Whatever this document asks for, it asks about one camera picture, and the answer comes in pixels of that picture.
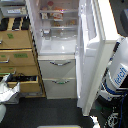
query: drawer handle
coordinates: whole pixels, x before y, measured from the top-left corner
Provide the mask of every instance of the drawer handle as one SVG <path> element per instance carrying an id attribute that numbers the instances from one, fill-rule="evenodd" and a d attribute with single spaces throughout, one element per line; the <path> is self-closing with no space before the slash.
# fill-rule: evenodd
<path id="1" fill-rule="evenodd" d="M 56 83 L 56 84 L 66 84 L 66 83 L 68 83 L 69 82 L 69 80 L 66 80 L 66 81 L 52 81 L 52 82 L 54 82 L 54 83 Z"/>
<path id="2" fill-rule="evenodd" d="M 0 75 L 9 75 L 9 74 L 16 74 L 16 71 L 14 71 L 13 73 L 0 73 Z"/>
<path id="3" fill-rule="evenodd" d="M 66 64 L 71 63 L 71 61 L 68 61 L 68 62 L 63 63 L 63 64 L 57 64 L 57 63 L 55 63 L 55 62 L 50 62 L 50 63 L 51 63 L 51 64 L 54 64 L 54 65 L 57 65 L 57 66 L 64 66 L 64 65 L 66 65 Z"/>
<path id="4" fill-rule="evenodd" d="M 6 61 L 0 61 L 0 63 L 8 63 L 8 62 L 9 62 L 9 59 Z"/>

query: white appliance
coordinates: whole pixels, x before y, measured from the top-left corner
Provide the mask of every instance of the white appliance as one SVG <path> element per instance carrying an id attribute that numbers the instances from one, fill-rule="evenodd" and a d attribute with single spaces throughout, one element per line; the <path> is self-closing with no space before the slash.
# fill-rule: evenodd
<path id="1" fill-rule="evenodd" d="M 14 88 L 9 88 L 7 82 L 12 79 L 12 74 L 5 75 L 0 82 L 0 123 L 6 113 L 4 103 L 18 103 L 17 94 L 20 92 L 20 83 L 18 82 Z"/>
<path id="2" fill-rule="evenodd" d="M 118 38 L 110 3 L 52 0 L 48 10 L 49 1 L 26 0 L 46 95 L 77 97 L 86 116 Z M 54 22 L 56 16 L 49 17 L 53 14 L 62 21 Z"/>

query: open refrigerator door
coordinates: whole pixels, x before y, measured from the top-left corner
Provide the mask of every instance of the open refrigerator door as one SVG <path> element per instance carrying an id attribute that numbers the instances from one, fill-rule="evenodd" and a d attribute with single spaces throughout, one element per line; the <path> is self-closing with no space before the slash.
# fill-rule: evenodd
<path id="1" fill-rule="evenodd" d="M 87 116 L 118 39 L 108 0 L 80 1 L 78 33 L 75 54 L 77 106 Z"/>

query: wooden drawer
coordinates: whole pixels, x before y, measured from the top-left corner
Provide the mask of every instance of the wooden drawer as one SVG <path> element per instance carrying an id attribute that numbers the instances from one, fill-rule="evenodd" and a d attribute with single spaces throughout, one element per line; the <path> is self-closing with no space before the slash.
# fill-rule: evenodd
<path id="1" fill-rule="evenodd" d="M 9 73 L 15 73 L 14 76 L 18 76 L 21 73 L 25 76 L 35 76 L 38 75 L 38 70 L 36 66 L 0 67 L 0 76 Z"/>
<path id="2" fill-rule="evenodd" d="M 0 50 L 0 66 L 35 65 L 32 49 Z"/>
<path id="3" fill-rule="evenodd" d="M 8 82 L 10 88 L 16 86 L 17 82 Z M 20 82 L 20 92 L 21 93 L 29 93 L 29 92 L 40 92 L 41 88 L 39 86 L 38 77 L 36 81 L 25 81 Z"/>
<path id="4" fill-rule="evenodd" d="M 77 98 L 76 79 L 43 80 L 48 99 Z"/>
<path id="5" fill-rule="evenodd" d="M 31 48 L 28 32 L 27 30 L 0 32 L 0 49 Z"/>
<path id="6" fill-rule="evenodd" d="M 42 78 L 75 78 L 75 60 L 39 60 Z"/>

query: freezer drawer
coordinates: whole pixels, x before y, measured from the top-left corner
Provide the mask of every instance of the freezer drawer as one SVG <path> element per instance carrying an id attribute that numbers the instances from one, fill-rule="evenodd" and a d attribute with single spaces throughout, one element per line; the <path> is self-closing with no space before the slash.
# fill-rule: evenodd
<path id="1" fill-rule="evenodd" d="M 27 30 L 2 31 L 0 32 L 0 49 L 23 49 L 31 48 Z"/>
<path id="2" fill-rule="evenodd" d="M 17 82 L 8 82 L 10 88 L 16 86 Z M 39 86 L 38 77 L 36 81 L 24 81 L 20 82 L 20 92 L 21 93 L 29 93 L 29 92 L 40 92 L 41 88 Z"/>
<path id="3" fill-rule="evenodd" d="M 24 17 L 27 15 L 25 6 L 3 6 L 1 11 L 4 17 Z"/>
<path id="4" fill-rule="evenodd" d="M 75 60 L 39 60 L 42 78 L 75 78 Z"/>
<path id="5" fill-rule="evenodd" d="M 38 75 L 38 70 L 36 65 L 34 66 L 20 66 L 20 67 L 0 67 L 0 76 L 4 76 L 8 73 L 14 74 L 14 76 L 25 75 L 25 76 L 35 76 Z"/>
<path id="6" fill-rule="evenodd" d="M 48 99 L 77 98 L 76 79 L 43 80 Z"/>
<path id="7" fill-rule="evenodd" d="M 32 49 L 0 50 L 0 66 L 35 65 Z"/>

